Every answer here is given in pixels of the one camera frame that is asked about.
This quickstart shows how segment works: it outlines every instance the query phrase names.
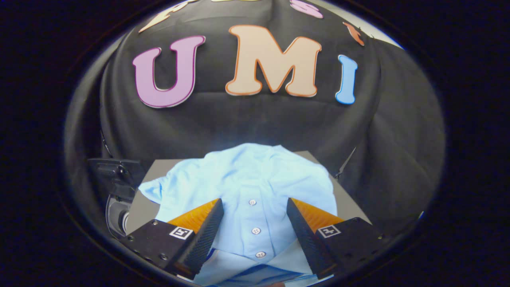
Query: purple letter u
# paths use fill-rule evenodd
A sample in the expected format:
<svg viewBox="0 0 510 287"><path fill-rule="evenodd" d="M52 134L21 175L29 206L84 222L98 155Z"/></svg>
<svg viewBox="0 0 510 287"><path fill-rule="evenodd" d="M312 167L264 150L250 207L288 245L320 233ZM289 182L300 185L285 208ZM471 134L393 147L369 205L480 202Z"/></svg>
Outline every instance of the purple letter u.
<svg viewBox="0 0 510 287"><path fill-rule="evenodd" d="M170 49L176 52L176 80L173 87L161 90L154 82L154 60L161 48L143 52L133 60L138 97L153 108L173 107L184 102L195 87L196 49L206 41L204 36L191 36L175 41Z"/></svg>

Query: letter i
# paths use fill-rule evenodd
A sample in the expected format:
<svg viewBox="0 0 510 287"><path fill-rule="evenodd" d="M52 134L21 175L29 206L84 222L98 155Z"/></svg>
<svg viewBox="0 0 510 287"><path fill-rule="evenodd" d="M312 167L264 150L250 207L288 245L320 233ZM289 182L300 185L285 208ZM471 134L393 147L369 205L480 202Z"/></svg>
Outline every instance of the letter i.
<svg viewBox="0 0 510 287"><path fill-rule="evenodd" d="M335 98L339 103L350 105L354 103L354 74L358 64L345 55L339 55L338 60L342 63L342 79Z"/></svg>

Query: black fabric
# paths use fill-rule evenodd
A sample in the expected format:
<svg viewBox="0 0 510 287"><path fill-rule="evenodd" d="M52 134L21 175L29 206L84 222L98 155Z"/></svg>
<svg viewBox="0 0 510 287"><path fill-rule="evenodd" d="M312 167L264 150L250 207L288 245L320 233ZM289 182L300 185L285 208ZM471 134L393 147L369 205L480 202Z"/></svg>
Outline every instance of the black fabric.
<svg viewBox="0 0 510 287"><path fill-rule="evenodd" d="M374 41L380 102L339 182L368 218L397 233L434 196L445 158L445 127L435 91L401 49Z"/></svg>
<svg viewBox="0 0 510 287"><path fill-rule="evenodd" d="M284 0L199 1L142 33L138 30L150 19L136 26L118 48L103 78L101 124L113 156L197 158L255 142L282 145L291 151L309 150L334 174L375 113L380 72L373 45L360 46L339 16L325 9L321 13L324 19L314 18ZM319 42L317 95L293 97L283 87L273 94L260 67L257 78L264 85L260 93L246 97L227 94L225 84L234 78L238 46L237 38L228 30L241 24L267 27L282 50L298 36ZM161 47L155 59L156 84L171 87L175 82L175 52L168 47L192 35L204 35L206 42L197 49L196 84L191 96L172 108L144 105L135 88L133 59ZM340 88L340 54L358 63L357 98L350 106L335 100Z"/></svg>
<svg viewBox="0 0 510 287"><path fill-rule="evenodd" d="M334 175L356 147L340 183L384 232L402 229L425 209L441 174L445 137L435 91L406 51L357 29L361 46L342 24L347 21L319 9L324 19L295 10L287 0L198 1L142 33L152 17L134 27L101 82L101 127L113 157L200 158L255 142L308 150ZM282 50L298 36L319 42L317 95L293 97L283 87L273 94L258 66L260 93L227 94L238 47L228 29L241 24L268 28ZM169 88L175 83L175 52L169 46L193 35L206 37L197 49L193 93L171 108L144 105L136 92L133 59L160 47L155 80L159 88ZM358 64L352 105L335 100L339 55Z"/></svg>

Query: colorful letter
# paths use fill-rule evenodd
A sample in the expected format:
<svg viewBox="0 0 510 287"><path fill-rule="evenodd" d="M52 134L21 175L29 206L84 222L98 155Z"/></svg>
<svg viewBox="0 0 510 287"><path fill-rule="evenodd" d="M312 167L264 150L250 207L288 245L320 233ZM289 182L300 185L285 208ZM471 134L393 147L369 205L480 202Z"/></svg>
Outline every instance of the colorful letter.
<svg viewBox="0 0 510 287"><path fill-rule="evenodd" d="M282 53L265 27L236 25L228 31L238 40L235 76L225 86L228 94L252 95L262 90L262 83L255 78L258 63L271 92L277 92L293 70L292 80L285 86L287 93L297 97L315 96L315 67L322 48L318 42L297 37Z"/></svg>
<svg viewBox="0 0 510 287"><path fill-rule="evenodd" d="M143 52L133 60L136 90L140 100L153 108L173 107L184 102L195 86L196 49L206 41L204 36L191 36L175 41L170 49L176 52L176 80L173 87L161 90L154 82L154 60L161 48Z"/></svg>
<svg viewBox="0 0 510 287"><path fill-rule="evenodd" d="M324 16L319 12L319 9L313 5L298 0L290 0L290 6L299 12L314 16L315 18L322 19Z"/></svg>
<svg viewBox="0 0 510 287"><path fill-rule="evenodd" d="M171 8L168 8L166 10L164 10L163 12L160 12L158 15L156 15L156 17L154 17L150 22L149 24L145 25L145 27L141 28L138 33L142 33L143 31L149 29L150 27L168 19L168 17L170 17L170 13L173 13L173 12L177 12L179 11L180 9L184 8L184 6L186 6L188 3L191 3L191 2L195 2L195 1L198 1L198 0L187 0L187 1L184 1L182 3L179 3L177 5L174 5L173 7Z"/></svg>
<svg viewBox="0 0 510 287"><path fill-rule="evenodd" d="M342 104L350 105L354 103L354 74L358 64L345 55L339 55L338 60L342 63L342 80L335 98Z"/></svg>
<svg viewBox="0 0 510 287"><path fill-rule="evenodd" d="M342 23L347 26L347 29L349 30L349 34L351 34L351 37L354 38L354 40L356 40L356 42L358 42L358 44L360 44L361 46L364 46L365 43L363 41L361 41L361 39L360 39L361 34L358 31L356 31L356 29L351 24L348 24L346 22L342 22Z"/></svg>

